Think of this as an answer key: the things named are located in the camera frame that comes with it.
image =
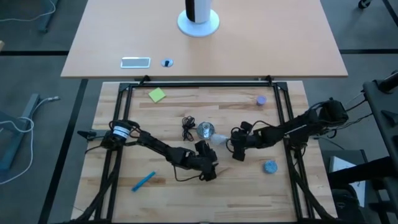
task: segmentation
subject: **black metal frame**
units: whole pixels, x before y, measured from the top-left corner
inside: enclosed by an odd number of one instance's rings
[[[287,83],[286,82],[273,82],[271,77],[267,77],[266,80],[267,81],[258,81],[258,82],[244,82],[244,81],[240,81],[240,82],[147,82],[147,83],[143,83],[141,85],[139,84],[139,82],[120,83],[118,97],[117,97],[116,105],[115,105],[115,109],[114,109],[113,119],[119,118],[120,110],[121,110],[121,102],[122,102],[122,98],[123,98],[123,95],[125,92],[127,92],[127,98],[126,98],[126,104],[124,107],[123,118],[128,119],[129,109],[130,109],[131,100],[132,100],[132,90],[137,87],[183,88],[183,87],[216,87],[216,86],[225,86],[225,87],[233,87],[233,86],[257,86],[257,87],[259,87],[259,86],[263,86],[263,87],[273,88],[274,94],[275,94],[275,100],[276,100],[276,104],[277,104],[279,121],[281,124],[283,124],[285,122],[284,111],[283,111],[282,101],[281,101],[281,97],[280,97],[280,92],[283,92],[288,117],[289,117],[289,119],[293,119],[294,114],[293,114],[292,105],[290,102],[290,96],[289,96],[289,90],[287,87]],[[292,151],[288,147],[287,139],[284,139],[284,147],[285,147],[285,154],[286,154],[287,165],[288,165],[288,170],[289,170],[290,184],[291,184],[291,188],[292,188],[294,209],[295,209],[295,213],[297,216],[297,222],[299,222],[299,223],[334,223],[333,222],[334,220],[317,220],[317,219],[315,219],[313,205],[311,204],[311,202],[308,198],[305,199],[308,218],[303,217],[297,184],[299,184],[299,185],[301,184],[300,186],[302,189],[303,189],[303,185],[305,187],[308,187],[305,166],[303,163],[302,156],[301,156],[301,154],[299,154],[297,157],[297,164],[298,164],[298,170],[299,170],[299,173],[298,173],[295,170],[295,167],[293,164]],[[111,172],[111,175],[109,174],[109,168],[110,168],[110,164],[111,164],[111,157],[112,157],[113,151],[107,151],[107,153],[106,153],[106,157],[104,160],[103,173],[102,173],[102,177],[101,177],[101,184],[100,184],[100,189],[99,189],[99,192],[102,192],[104,194],[105,192],[107,192],[109,186],[111,185],[111,191],[110,191],[109,203],[108,203],[108,211],[106,213],[106,218],[105,219],[101,218],[104,198],[103,198],[103,196],[97,195],[93,201],[99,200],[100,202],[97,203],[97,206],[95,208],[94,220],[90,220],[90,221],[82,220],[82,221],[78,221],[77,223],[112,223],[111,220],[113,217],[114,203],[116,200],[116,191],[117,191],[117,185],[118,185],[119,171],[120,171],[120,167],[121,167],[123,148],[120,150],[117,150],[115,152],[116,152],[115,164],[114,164],[114,168]],[[62,173],[62,167],[60,168],[60,171],[57,169],[59,169],[59,167],[56,167],[56,171],[52,178],[52,183],[53,183],[53,181],[57,182],[57,183],[59,182],[59,178],[57,178],[57,176],[60,177],[60,175]],[[298,183],[296,181],[298,175],[302,179],[301,183]],[[57,187],[58,187],[58,184],[56,184],[56,185],[50,184],[49,193],[50,192],[53,193],[53,197],[55,196],[54,188],[56,191]],[[51,195],[49,196],[49,194],[47,194],[46,202],[48,202],[47,199],[49,197],[51,199]],[[46,223],[48,221],[49,211],[50,211],[51,207],[52,207],[52,201],[50,203],[45,203],[43,210],[42,210],[42,214],[40,216],[39,223]]]

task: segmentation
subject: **floor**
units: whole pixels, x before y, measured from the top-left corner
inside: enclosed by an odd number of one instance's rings
[[[42,0],[0,0],[0,18],[30,17],[41,12]],[[390,0],[398,12],[398,1]],[[382,0],[374,0],[364,11],[357,0],[322,0],[339,49],[398,49],[398,28]],[[59,0],[57,12],[47,34],[37,32],[34,22],[0,22],[3,50],[69,50],[86,0]],[[22,177],[0,185],[0,223],[37,223],[49,187],[58,153],[72,112],[79,80],[61,79],[65,57],[0,57],[0,105],[9,114],[22,113],[30,94],[40,93],[62,100],[43,105],[35,114],[34,163]],[[361,85],[384,78],[398,69],[398,54],[344,54],[349,77],[345,79],[308,79],[304,81],[310,104],[334,97],[348,102]],[[90,128],[101,82],[90,80],[76,130]],[[350,112],[352,120],[369,113],[364,104]],[[9,173],[0,181],[25,169],[29,162],[29,138],[25,138]],[[334,141],[346,149],[364,149],[368,159],[387,155],[372,117],[338,133]],[[85,141],[74,135],[58,188],[50,223],[70,218],[78,179],[83,165]],[[337,149],[320,140],[322,150]]]

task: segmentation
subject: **white cylindrical object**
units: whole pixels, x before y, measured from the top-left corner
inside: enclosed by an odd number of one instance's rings
[[[210,20],[212,0],[185,0],[187,17],[195,23],[203,23]]]

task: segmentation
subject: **wooden workbench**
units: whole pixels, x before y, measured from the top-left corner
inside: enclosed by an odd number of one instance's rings
[[[308,108],[303,83],[288,84],[294,114],[301,114]],[[93,129],[108,129],[118,86],[119,83],[103,84]],[[194,142],[182,141],[181,120],[185,116],[196,118],[196,124],[209,121],[215,125],[217,133],[227,136],[231,128],[239,126],[241,121],[253,123],[261,119],[274,125],[279,124],[272,88],[163,88],[167,96],[158,103],[153,103],[148,97],[148,92],[152,89],[134,90],[129,119],[137,121],[143,130],[171,146],[195,150]],[[256,106],[255,99],[258,95],[265,95],[268,100],[262,108]],[[196,141],[199,140],[195,130],[191,133]],[[91,142],[88,147],[99,143]],[[173,167],[164,157],[144,147],[125,147],[113,222],[296,221],[281,142],[266,149],[248,149],[244,162],[232,159],[231,153],[224,146],[212,148],[220,162],[216,167],[215,180],[177,182]],[[79,216],[98,192],[105,154],[104,149],[95,149],[86,155],[72,218]],[[262,171],[262,164],[269,159],[278,164],[278,171],[272,175]],[[317,141],[308,143],[304,163],[310,190],[326,210],[335,216],[335,206]],[[133,193],[131,188],[153,170],[157,170],[157,175]],[[181,179],[197,174],[198,171],[177,168],[177,175]],[[303,201],[302,208],[306,214]]]
[[[184,0],[89,0],[62,77],[346,77],[319,0],[214,0],[220,28],[177,27]],[[150,57],[121,69],[122,57]],[[165,58],[174,65],[164,68]]]

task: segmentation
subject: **blue ball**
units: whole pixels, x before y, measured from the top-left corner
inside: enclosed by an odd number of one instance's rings
[[[275,161],[267,161],[264,163],[264,171],[268,174],[274,174],[278,170],[278,165]]]

